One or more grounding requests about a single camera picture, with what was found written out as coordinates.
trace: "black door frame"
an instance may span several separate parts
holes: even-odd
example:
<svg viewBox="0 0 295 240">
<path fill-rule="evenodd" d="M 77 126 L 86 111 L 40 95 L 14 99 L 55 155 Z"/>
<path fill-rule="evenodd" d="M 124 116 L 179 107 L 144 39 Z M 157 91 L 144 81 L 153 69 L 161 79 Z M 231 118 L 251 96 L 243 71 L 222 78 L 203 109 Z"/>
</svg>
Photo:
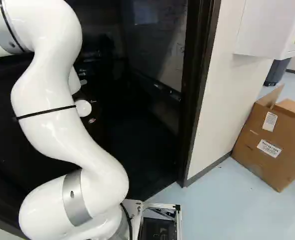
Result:
<svg viewBox="0 0 295 240">
<path fill-rule="evenodd" d="M 188 173 L 206 87 L 221 0 L 189 0 L 179 123 L 179 171 L 181 187 Z"/>
</svg>

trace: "white knob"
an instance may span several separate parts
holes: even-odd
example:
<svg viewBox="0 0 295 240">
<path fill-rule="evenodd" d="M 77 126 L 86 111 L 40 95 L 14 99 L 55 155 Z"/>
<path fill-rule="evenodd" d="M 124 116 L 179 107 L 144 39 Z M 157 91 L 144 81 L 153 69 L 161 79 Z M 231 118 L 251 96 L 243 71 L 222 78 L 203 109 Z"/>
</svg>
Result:
<svg viewBox="0 0 295 240">
<path fill-rule="evenodd" d="M 86 100 L 77 100 L 75 102 L 77 113 L 80 117 L 88 116 L 92 111 L 91 104 Z"/>
</svg>

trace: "white label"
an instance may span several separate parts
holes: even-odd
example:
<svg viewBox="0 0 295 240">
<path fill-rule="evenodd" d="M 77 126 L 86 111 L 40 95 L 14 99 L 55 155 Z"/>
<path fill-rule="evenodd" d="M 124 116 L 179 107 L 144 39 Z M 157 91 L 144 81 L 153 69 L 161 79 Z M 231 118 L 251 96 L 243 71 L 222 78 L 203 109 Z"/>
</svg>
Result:
<svg viewBox="0 0 295 240">
<path fill-rule="evenodd" d="M 273 158 L 276 158 L 282 151 L 282 149 L 268 143 L 265 140 L 261 140 L 257 145 L 257 148 L 270 155 Z"/>
<path fill-rule="evenodd" d="M 274 113 L 268 111 L 266 114 L 262 128 L 264 130 L 273 132 L 274 127 L 277 123 L 277 119 L 278 119 L 278 115 L 275 115 Z"/>
</svg>

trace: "silver metal ring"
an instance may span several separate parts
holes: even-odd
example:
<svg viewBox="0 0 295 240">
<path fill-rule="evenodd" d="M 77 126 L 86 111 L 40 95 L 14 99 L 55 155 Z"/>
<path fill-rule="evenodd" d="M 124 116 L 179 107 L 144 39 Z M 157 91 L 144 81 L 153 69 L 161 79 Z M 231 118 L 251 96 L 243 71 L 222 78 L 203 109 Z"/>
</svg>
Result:
<svg viewBox="0 0 295 240">
<path fill-rule="evenodd" d="M 81 171 L 69 173 L 63 180 L 62 198 L 66 215 L 75 227 L 91 220 L 81 190 Z"/>
<path fill-rule="evenodd" d="M 0 46 L 10 54 L 29 52 L 14 30 L 4 0 L 0 0 Z"/>
</svg>

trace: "black cable tie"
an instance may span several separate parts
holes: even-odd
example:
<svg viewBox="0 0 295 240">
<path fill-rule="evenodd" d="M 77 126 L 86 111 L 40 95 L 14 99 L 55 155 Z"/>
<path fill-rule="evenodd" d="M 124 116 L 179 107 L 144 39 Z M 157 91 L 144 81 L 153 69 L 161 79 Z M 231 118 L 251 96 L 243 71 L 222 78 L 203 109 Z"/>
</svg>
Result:
<svg viewBox="0 0 295 240">
<path fill-rule="evenodd" d="M 52 113 L 52 112 L 56 112 L 56 111 L 61 111 L 61 110 L 65 110 L 65 109 L 72 109 L 72 108 L 76 108 L 76 107 L 77 107 L 76 105 L 63 106 L 63 107 L 53 108 L 53 109 L 50 109 L 50 110 L 29 113 L 29 114 L 26 114 L 26 115 L 23 115 L 23 116 L 17 116 L 16 119 L 17 120 L 21 120 L 21 119 L 26 119 L 26 118 L 29 118 L 29 117 L 41 115 L 41 114 L 48 114 L 48 113 Z"/>
</svg>

